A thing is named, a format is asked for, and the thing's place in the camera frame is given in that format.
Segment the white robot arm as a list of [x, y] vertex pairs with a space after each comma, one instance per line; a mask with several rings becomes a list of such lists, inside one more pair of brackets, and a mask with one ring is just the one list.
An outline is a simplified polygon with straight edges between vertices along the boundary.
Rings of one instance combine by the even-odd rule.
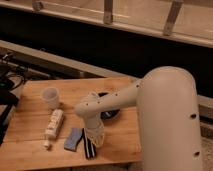
[[138, 110], [143, 171], [203, 171], [196, 83], [185, 69], [164, 66], [126, 88], [75, 106], [87, 137], [103, 144], [100, 114], [135, 106]]

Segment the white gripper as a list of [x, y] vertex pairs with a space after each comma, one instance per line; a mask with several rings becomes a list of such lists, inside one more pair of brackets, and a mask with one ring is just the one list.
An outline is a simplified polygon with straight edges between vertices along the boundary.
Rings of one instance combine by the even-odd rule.
[[104, 142], [104, 124], [99, 115], [85, 119], [85, 132], [82, 135], [84, 141], [85, 157], [92, 159], [97, 156], [96, 147], [101, 147]]

